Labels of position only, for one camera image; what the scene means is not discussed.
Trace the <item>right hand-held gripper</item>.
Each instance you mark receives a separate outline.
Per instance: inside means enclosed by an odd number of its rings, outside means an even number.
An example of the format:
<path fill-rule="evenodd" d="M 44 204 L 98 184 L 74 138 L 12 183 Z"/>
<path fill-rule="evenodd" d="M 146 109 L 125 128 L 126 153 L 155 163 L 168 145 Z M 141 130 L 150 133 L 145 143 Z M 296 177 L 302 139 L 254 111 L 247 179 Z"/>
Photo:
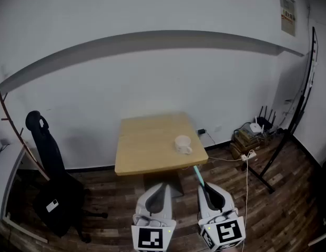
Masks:
<path fill-rule="evenodd" d="M 238 209 L 233 208 L 231 195 L 220 186 L 205 182 L 198 186 L 201 220 L 200 236 L 211 252 L 219 252 L 239 245 L 245 239 L 245 225 Z"/>

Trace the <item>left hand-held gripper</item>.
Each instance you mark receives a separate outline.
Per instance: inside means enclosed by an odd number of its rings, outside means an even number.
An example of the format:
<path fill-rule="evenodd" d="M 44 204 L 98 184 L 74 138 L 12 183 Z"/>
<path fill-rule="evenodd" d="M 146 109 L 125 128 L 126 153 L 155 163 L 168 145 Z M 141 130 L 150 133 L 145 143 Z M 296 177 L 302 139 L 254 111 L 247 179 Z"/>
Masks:
<path fill-rule="evenodd" d="M 167 252 L 176 228 L 172 218 L 171 187 L 154 185 L 138 199 L 131 233 L 137 252 Z"/>

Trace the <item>light blue stick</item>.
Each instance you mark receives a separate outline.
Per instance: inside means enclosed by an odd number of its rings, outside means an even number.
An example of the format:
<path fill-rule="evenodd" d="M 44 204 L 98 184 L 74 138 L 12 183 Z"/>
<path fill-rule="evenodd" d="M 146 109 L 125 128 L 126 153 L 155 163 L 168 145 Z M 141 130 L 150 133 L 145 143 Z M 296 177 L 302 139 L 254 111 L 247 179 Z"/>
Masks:
<path fill-rule="evenodd" d="M 205 183 L 204 183 L 204 180 L 203 180 L 203 178 L 202 178 L 202 176 L 201 176 L 201 173 L 200 173 L 198 167 L 197 167 L 196 165 L 194 165 L 194 166 L 193 166 L 193 169 L 194 169 L 195 174 L 196 174 L 196 176 L 197 176 L 197 178 L 198 178 L 198 180 L 199 180 L 200 185 L 201 185 L 202 187 L 204 187 L 204 186 L 205 186 Z"/>

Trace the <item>white mug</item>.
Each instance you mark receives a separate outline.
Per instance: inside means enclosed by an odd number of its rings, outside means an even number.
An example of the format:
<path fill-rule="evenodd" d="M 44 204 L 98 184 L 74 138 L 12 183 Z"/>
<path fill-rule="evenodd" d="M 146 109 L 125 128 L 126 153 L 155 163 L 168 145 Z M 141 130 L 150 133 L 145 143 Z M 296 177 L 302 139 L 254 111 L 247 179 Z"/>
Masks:
<path fill-rule="evenodd" d="M 190 155 L 192 153 L 191 138 L 186 135 L 179 135 L 174 141 L 175 149 L 180 154 Z"/>

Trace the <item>white power strip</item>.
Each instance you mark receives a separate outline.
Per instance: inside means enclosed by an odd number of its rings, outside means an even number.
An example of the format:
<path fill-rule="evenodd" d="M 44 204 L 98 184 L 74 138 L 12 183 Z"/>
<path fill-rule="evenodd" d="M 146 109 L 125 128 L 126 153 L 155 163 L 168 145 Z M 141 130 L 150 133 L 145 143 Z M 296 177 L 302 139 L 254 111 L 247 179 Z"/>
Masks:
<path fill-rule="evenodd" d="M 251 150 L 251 151 L 249 151 L 249 153 L 247 155 L 245 155 L 245 154 L 241 155 L 241 159 L 243 161 L 246 161 L 246 160 L 249 160 L 249 159 L 251 159 L 251 158 L 253 158 L 255 156 L 257 156 L 256 152 L 254 150 Z"/>

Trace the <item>white router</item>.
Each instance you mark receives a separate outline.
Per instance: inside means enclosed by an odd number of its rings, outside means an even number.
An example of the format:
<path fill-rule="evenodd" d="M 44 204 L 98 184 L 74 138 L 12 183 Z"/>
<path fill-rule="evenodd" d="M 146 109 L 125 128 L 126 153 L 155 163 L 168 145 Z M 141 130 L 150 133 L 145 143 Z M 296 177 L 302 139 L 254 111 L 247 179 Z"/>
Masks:
<path fill-rule="evenodd" d="M 250 130 L 254 134 L 259 134 L 264 132 L 264 121 L 263 117 L 255 116 L 254 121 L 250 123 Z"/>

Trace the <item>black router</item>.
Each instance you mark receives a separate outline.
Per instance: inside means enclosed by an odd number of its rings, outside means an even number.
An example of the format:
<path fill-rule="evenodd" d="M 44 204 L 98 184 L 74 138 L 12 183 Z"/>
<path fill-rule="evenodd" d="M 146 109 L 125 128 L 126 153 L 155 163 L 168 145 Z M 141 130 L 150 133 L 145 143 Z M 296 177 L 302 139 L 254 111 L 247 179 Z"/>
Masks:
<path fill-rule="evenodd" d="M 273 128 L 273 124 L 276 118 L 276 112 L 273 109 L 270 110 L 270 114 L 267 117 L 267 106 L 262 106 L 259 115 L 257 116 L 257 124 L 261 126 L 265 131 Z"/>

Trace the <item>black office chair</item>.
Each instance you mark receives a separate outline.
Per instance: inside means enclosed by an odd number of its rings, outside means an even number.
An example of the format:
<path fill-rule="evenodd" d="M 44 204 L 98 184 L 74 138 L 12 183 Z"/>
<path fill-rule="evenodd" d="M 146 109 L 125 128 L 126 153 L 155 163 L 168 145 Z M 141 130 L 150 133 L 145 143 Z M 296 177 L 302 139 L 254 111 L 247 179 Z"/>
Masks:
<path fill-rule="evenodd" d="M 83 209 L 85 196 L 90 190 L 84 188 L 80 181 L 65 170 L 59 147 L 40 112 L 31 111 L 25 123 L 35 141 L 45 172 L 50 178 L 33 200 L 35 213 L 56 236 L 63 237 L 70 227 L 74 227 L 80 240 L 90 243 L 90 236 L 84 236 L 82 233 L 83 217 L 107 218 L 108 214 L 92 213 Z M 49 213 L 46 206 L 54 199 L 57 199 L 59 205 Z"/>

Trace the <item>white phone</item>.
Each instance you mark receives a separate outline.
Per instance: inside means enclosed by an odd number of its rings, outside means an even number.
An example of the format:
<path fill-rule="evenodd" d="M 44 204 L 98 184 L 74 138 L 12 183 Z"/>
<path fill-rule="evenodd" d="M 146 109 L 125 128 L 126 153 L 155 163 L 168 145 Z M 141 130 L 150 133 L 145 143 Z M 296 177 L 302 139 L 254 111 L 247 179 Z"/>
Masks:
<path fill-rule="evenodd" d="M 57 199 L 54 199 L 52 202 L 50 202 L 47 206 L 46 209 L 50 213 L 52 210 L 54 210 L 57 206 L 59 205 Z"/>

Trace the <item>black metal stand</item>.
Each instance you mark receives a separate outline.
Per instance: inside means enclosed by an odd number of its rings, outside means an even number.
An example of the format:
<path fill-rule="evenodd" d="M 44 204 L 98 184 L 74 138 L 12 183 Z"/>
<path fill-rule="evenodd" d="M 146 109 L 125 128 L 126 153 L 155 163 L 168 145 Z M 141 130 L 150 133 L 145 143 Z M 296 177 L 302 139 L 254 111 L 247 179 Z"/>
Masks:
<path fill-rule="evenodd" d="M 312 26 L 312 42 L 311 42 L 311 49 L 308 55 L 309 66 L 307 69 L 307 76 L 304 81 L 303 90 L 301 91 L 297 108 L 294 112 L 293 118 L 288 128 L 284 132 L 284 136 L 282 140 L 280 141 L 271 159 L 268 161 L 266 166 L 262 169 L 261 173 L 257 173 L 253 168 L 249 166 L 249 161 L 251 159 L 244 161 L 242 165 L 242 169 L 243 170 L 246 169 L 247 173 L 250 172 L 254 177 L 256 177 L 268 189 L 270 194 L 274 193 L 275 189 L 263 178 L 263 176 L 265 175 L 266 171 L 270 168 L 272 163 L 275 161 L 275 159 L 283 149 L 286 142 L 293 136 L 296 128 L 298 127 L 305 113 L 305 108 L 310 98 L 311 90 L 314 83 L 315 66 L 317 64 L 317 59 L 318 59 L 318 50 L 319 50 L 319 44 L 318 44 L 316 28 Z"/>

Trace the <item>white desk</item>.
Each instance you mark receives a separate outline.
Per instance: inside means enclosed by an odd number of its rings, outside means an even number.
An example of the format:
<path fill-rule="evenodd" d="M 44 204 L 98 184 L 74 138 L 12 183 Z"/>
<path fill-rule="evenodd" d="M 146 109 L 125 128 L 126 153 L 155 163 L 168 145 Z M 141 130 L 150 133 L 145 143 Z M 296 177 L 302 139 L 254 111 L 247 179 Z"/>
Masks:
<path fill-rule="evenodd" d="M 21 163 L 24 155 L 25 150 L 19 143 L 9 144 L 0 150 L 0 220 L 12 226 L 16 230 L 28 235 L 29 237 L 47 244 L 47 239 L 42 238 L 13 222 L 10 214 L 7 212 L 9 194 L 19 164 Z"/>

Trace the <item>wooden coat rack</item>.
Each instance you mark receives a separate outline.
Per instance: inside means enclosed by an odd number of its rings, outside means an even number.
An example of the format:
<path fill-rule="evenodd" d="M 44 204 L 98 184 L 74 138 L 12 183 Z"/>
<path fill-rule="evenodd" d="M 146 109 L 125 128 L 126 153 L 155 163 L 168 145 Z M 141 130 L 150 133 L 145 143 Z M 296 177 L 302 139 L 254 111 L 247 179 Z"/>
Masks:
<path fill-rule="evenodd" d="M 35 158 L 35 156 L 33 155 L 33 153 L 31 152 L 30 148 L 26 145 L 25 141 L 22 138 L 22 132 L 24 130 L 24 128 L 22 128 L 21 132 L 18 132 L 16 126 L 14 125 L 14 122 L 7 110 L 7 107 L 5 105 L 5 99 L 6 99 L 7 93 L 5 93 L 5 96 L 2 96 L 2 93 L 0 91 L 0 104 L 2 106 L 2 109 L 5 113 L 5 117 L 2 118 L 2 121 L 8 121 L 12 130 L 14 131 L 15 135 L 17 136 L 19 142 L 22 144 L 23 149 L 25 150 L 25 152 L 27 153 L 28 158 L 30 159 L 30 161 L 33 163 L 33 165 L 37 168 L 37 170 L 39 171 L 39 173 L 47 180 L 49 181 L 50 178 L 47 175 L 47 173 L 45 172 L 43 166 L 38 162 L 38 160 Z"/>

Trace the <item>long wall shelf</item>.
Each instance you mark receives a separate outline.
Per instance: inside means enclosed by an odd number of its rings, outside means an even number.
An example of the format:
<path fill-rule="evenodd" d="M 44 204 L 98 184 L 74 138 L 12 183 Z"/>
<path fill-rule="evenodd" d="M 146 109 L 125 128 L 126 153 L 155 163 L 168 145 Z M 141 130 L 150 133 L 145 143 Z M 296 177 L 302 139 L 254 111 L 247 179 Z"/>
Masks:
<path fill-rule="evenodd" d="M 277 56 L 283 51 L 303 57 L 288 47 L 263 40 L 226 33 L 198 30 L 156 30 L 110 36 L 75 45 L 48 55 L 9 76 L 0 83 L 0 91 L 7 94 L 18 87 L 51 72 L 90 60 L 164 49 L 229 49 Z"/>

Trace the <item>wall poster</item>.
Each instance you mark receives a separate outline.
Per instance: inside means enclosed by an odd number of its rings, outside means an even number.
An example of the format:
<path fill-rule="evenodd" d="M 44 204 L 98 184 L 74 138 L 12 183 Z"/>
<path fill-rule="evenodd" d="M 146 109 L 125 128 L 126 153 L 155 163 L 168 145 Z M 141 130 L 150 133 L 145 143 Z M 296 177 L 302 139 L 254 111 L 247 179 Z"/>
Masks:
<path fill-rule="evenodd" d="M 294 0 L 280 0 L 281 30 L 287 34 L 296 36 L 296 9 Z"/>

